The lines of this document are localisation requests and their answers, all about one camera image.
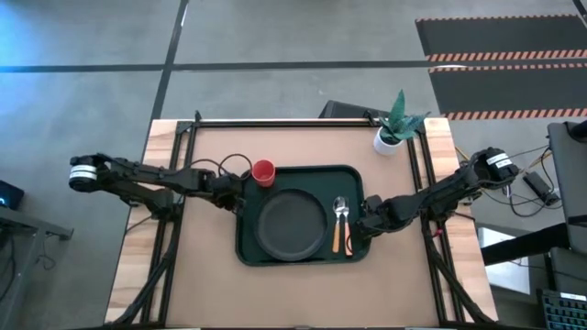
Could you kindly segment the dark grey round plate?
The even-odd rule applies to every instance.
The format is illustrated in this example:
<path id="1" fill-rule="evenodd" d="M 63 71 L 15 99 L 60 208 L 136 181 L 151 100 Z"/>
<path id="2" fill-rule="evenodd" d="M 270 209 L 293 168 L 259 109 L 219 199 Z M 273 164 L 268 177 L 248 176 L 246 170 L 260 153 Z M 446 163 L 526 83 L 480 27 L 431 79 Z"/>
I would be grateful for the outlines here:
<path id="1" fill-rule="evenodd" d="M 265 253 L 294 263 L 312 257 L 322 247 L 327 227 L 326 211 L 313 194 L 286 189 L 263 200 L 254 234 Z"/>

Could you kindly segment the black mat with striped edge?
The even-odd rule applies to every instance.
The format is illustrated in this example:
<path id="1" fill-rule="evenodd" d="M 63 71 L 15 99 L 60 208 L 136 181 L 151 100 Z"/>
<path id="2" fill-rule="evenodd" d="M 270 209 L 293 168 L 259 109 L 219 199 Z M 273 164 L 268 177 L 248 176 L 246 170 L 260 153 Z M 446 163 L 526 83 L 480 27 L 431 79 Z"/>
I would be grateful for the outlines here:
<path id="1" fill-rule="evenodd" d="M 571 14 L 419 18 L 428 61 L 587 59 L 587 27 Z"/>
<path id="2" fill-rule="evenodd" d="M 587 117 L 587 64 L 432 68 L 429 77 L 452 121 Z"/>

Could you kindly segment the grey metal desk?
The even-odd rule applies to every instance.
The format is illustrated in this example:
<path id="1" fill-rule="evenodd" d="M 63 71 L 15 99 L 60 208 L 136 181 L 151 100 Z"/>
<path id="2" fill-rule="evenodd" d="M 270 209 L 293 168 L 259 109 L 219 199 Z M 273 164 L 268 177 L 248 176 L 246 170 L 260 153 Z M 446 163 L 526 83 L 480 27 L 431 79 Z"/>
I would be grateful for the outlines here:
<path id="1" fill-rule="evenodd" d="M 0 330 L 15 329 L 46 239 L 70 240 L 74 229 L 0 206 Z"/>

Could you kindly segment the black aluminium table frame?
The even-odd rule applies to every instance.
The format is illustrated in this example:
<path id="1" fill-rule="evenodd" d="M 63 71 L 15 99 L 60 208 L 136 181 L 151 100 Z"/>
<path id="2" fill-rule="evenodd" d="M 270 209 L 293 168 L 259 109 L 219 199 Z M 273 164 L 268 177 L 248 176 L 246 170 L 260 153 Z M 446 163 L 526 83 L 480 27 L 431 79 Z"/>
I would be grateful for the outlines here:
<path id="1" fill-rule="evenodd" d="M 177 152 L 177 166 L 182 166 L 188 149 L 188 134 L 183 128 L 191 125 L 187 119 L 162 119 L 150 125 L 142 160 L 148 165 L 169 165 L 173 144 L 180 144 Z M 237 133 L 288 133 L 302 138 L 307 132 L 314 132 L 330 139 L 332 134 L 352 130 L 359 137 L 349 139 L 351 146 L 368 146 L 367 135 L 373 131 L 366 119 L 203 119 L 194 130 L 195 140 L 200 141 L 206 131 L 226 133 L 234 137 Z M 433 180 L 448 177 L 458 166 L 459 151 L 446 118 L 432 117 L 424 122 L 423 133 L 416 139 L 409 154 L 415 157 L 418 171 L 413 180 L 416 187 L 426 186 Z M 143 225 L 140 219 L 147 210 L 140 206 L 130 212 L 128 224 L 131 232 L 125 236 L 118 260 L 113 289 L 108 302 L 105 321 L 114 322 L 129 307 L 148 276 L 150 258 L 157 235 L 165 239 L 171 236 L 171 227 L 158 230 L 155 225 Z M 448 220 L 442 236 L 435 240 L 437 249 L 451 262 L 454 274 L 464 290 L 480 309 L 492 319 L 497 317 L 493 294 L 482 261 L 471 209 L 460 206 L 457 213 Z"/>

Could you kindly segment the black device with blue light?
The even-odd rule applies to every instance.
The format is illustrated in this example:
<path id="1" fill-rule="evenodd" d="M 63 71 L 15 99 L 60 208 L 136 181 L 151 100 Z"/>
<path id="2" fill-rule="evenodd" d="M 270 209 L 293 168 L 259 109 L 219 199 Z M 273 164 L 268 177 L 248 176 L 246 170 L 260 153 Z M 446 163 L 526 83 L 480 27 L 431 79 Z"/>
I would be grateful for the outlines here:
<path id="1" fill-rule="evenodd" d="M 17 210 L 24 197 L 24 191 L 6 181 L 0 180 L 0 206 Z"/>

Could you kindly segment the white box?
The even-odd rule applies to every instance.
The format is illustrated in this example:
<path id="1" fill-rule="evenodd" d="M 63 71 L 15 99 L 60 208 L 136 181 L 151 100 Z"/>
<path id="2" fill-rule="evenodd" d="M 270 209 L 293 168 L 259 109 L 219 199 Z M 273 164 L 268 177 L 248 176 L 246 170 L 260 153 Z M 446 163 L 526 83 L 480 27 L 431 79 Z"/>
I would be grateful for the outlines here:
<path id="1" fill-rule="evenodd" d="M 513 236 L 485 227 L 479 228 L 477 234 L 481 248 L 514 239 Z M 523 257 L 486 266 L 485 271 L 491 285 L 530 295 L 531 286 L 528 266 L 528 257 Z"/>

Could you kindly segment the black case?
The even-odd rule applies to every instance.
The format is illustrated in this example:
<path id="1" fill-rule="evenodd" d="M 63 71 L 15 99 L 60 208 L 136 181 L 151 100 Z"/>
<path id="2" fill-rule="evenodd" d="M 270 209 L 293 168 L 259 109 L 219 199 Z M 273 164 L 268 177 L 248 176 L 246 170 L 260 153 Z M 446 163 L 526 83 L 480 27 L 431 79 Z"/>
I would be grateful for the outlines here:
<path id="1" fill-rule="evenodd" d="M 324 106 L 319 118 L 363 118 L 367 113 L 372 117 L 386 117 L 388 112 L 356 104 L 348 104 L 329 100 Z"/>

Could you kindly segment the black power adapter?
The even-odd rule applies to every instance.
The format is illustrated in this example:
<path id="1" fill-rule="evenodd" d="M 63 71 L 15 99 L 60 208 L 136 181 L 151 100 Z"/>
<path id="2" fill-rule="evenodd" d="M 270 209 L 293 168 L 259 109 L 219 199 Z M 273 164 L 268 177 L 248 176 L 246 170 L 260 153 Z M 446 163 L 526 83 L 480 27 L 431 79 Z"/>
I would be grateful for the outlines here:
<path id="1" fill-rule="evenodd" d="M 546 206 L 552 206 L 560 201 L 559 196 L 537 172 L 532 171 L 526 173 L 523 177 L 523 181 Z"/>

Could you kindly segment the steel spoon with orange handle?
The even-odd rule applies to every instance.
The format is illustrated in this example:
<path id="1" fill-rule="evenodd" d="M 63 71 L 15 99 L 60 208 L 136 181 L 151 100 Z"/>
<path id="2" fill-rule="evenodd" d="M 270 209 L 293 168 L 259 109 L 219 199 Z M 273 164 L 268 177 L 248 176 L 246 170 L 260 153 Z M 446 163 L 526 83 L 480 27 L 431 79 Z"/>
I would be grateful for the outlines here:
<path id="1" fill-rule="evenodd" d="M 334 202 L 333 202 L 333 211 L 335 213 L 336 216 L 336 222 L 335 222 L 335 227 L 334 227 L 334 235 L 333 235 L 333 245 L 332 245 L 332 251 L 334 253 L 338 253 L 339 252 L 339 246 L 340 246 L 340 217 L 343 214 L 344 208 L 346 207 L 346 201 L 345 198 L 342 196 L 337 197 Z"/>

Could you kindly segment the green plant in white pot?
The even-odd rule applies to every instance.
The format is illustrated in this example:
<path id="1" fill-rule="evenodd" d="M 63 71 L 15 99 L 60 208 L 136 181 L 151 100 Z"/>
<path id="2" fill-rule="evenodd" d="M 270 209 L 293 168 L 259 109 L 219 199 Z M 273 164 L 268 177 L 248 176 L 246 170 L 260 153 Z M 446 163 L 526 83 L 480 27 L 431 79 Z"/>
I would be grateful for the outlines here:
<path id="1" fill-rule="evenodd" d="M 401 90 L 393 102 L 391 111 L 379 117 L 380 128 L 373 140 L 375 151 L 390 156 L 406 140 L 413 138 L 417 130 L 424 124 L 429 113 L 423 115 L 407 115 L 405 113 L 405 95 Z"/>

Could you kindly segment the dark green plastic tray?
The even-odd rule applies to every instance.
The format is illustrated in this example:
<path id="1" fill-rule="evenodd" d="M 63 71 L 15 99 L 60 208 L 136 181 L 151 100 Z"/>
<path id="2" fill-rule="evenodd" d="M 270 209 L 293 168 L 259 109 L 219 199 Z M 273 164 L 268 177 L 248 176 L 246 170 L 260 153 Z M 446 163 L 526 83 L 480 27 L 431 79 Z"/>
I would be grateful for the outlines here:
<path id="1" fill-rule="evenodd" d="M 311 193 L 318 199 L 327 214 L 327 235 L 322 247 L 310 258 L 298 262 L 283 262 L 263 251 L 255 238 L 255 224 L 263 200 L 271 194 L 286 189 L 299 189 Z M 343 251 L 332 251 L 336 216 L 333 202 L 339 197 L 349 199 L 349 223 L 353 225 L 361 217 L 364 201 L 363 183 L 360 173 L 349 165 L 326 165 L 305 167 L 280 167 L 276 170 L 273 186 L 260 187 L 253 179 L 244 182 L 245 206 L 237 217 L 236 254 L 239 260 L 251 267 L 284 265 L 310 265 L 351 263 L 364 259 L 370 251 L 370 240 L 361 240 L 351 235 L 353 255 Z"/>

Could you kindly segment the steel fork with orange handle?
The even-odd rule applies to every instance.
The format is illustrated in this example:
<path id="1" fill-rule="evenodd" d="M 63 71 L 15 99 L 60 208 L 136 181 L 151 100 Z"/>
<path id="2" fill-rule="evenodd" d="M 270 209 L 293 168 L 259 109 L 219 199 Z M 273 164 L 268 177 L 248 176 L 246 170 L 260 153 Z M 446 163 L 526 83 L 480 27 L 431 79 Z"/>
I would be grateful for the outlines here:
<path id="1" fill-rule="evenodd" d="M 350 232 L 350 225 L 349 225 L 349 207 L 346 205 L 343 208 L 343 216 L 344 216 L 344 234 L 345 234 L 345 254 L 350 257 L 353 255 L 352 244 L 351 244 L 351 232 Z"/>

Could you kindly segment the black keyboard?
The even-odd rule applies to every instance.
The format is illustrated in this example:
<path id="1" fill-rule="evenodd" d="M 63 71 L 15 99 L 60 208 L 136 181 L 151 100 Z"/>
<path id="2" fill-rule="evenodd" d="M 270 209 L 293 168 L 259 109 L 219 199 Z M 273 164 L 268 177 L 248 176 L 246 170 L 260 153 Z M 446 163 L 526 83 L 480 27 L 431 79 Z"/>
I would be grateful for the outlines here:
<path id="1" fill-rule="evenodd" d="M 587 296 L 538 290 L 537 299 L 547 330 L 587 330 Z"/>

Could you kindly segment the red plastic cup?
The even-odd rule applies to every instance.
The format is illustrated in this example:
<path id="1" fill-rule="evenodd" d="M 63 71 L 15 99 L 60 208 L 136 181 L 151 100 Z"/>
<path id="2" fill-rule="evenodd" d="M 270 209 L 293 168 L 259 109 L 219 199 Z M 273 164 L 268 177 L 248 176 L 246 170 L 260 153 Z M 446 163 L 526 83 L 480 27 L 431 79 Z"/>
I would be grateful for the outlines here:
<path id="1" fill-rule="evenodd" d="M 271 161 L 261 159 L 253 164 L 251 175 L 260 187 L 269 188 L 274 184 L 275 172 L 275 167 Z"/>

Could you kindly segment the black table beam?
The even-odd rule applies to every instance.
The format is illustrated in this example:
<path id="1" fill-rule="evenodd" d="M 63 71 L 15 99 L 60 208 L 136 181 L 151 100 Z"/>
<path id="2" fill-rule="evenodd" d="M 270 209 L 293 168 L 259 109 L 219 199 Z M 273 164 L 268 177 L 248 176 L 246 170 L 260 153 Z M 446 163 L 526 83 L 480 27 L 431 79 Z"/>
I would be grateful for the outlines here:
<path id="1" fill-rule="evenodd" d="M 481 253 L 484 264 L 491 266 L 514 259 L 544 254 L 552 248 L 569 247 L 568 227 L 565 224 L 558 224 L 483 247 Z"/>

